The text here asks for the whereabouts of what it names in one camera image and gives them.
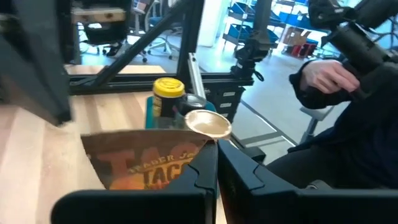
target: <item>wooden countertop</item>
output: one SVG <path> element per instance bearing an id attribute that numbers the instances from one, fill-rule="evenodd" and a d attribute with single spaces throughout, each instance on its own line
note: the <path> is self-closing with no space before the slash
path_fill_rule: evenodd
<path id="1" fill-rule="evenodd" d="M 71 73 L 101 66 L 71 65 Z M 127 73 L 164 73 L 160 66 L 127 66 Z M 47 224 L 53 204 L 67 193 L 103 189 L 81 134 L 143 129 L 151 92 L 71 96 L 74 122 L 61 128 L 15 106 L 0 106 L 0 223 Z M 221 198 L 217 224 L 225 224 Z"/>

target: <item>person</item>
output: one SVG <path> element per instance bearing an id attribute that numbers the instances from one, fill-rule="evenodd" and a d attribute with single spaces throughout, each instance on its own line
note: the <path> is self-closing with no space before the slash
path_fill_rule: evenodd
<path id="1" fill-rule="evenodd" d="M 360 82 L 341 62 L 310 61 L 289 77 L 303 106 L 351 101 Z M 351 101 L 330 129 L 290 148 L 266 167 L 299 188 L 322 180 L 342 189 L 398 189 L 398 80 Z"/>

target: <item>floor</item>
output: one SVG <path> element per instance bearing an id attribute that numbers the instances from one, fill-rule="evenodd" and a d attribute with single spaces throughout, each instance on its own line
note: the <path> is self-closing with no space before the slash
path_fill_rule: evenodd
<path id="1" fill-rule="evenodd" d="M 130 37 L 134 43 L 136 37 Z M 180 45 L 179 36 L 171 36 L 170 42 Z M 229 72 L 236 59 L 233 57 L 234 45 L 220 39 L 214 47 L 198 47 L 197 58 L 203 72 Z M 146 56 L 148 65 L 160 65 L 167 73 L 175 73 L 177 60 L 168 59 L 162 49 L 152 50 Z M 108 65 L 114 59 L 97 55 L 96 50 L 89 48 L 82 56 L 82 64 Z M 138 55 L 131 62 L 142 65 Z M 233 122 L 233 134 L 245 146 L 259 146 L 266 154 L 266 164 L 287 153 L 287 149 L 297 144 L 305 132 L 310 117 L 300 111 L 301 104 L 296 99 L 288 81 L 288 76 L 295 73 L 303 60 L 282 55 L 275 49 L 270 57 L 256 65 L 256 70 L 264 76 L 264 81 L 256 80 L 253 86 L 245 86 L 238 112 Z M 345 109 L 341 104 L 333 108 L 324 121 L 318 124 L 316 133 L 333 125 L 338 115 Z"/>

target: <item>chip bag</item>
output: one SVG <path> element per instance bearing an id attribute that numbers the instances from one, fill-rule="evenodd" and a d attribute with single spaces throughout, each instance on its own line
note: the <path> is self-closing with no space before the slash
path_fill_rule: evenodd
<path id="1" fill-rule="evenodd" d="M 81 140 L 106 189 L 157 190 L 178 178 L 211 138 L 154 129 L 92 134 Z"/>

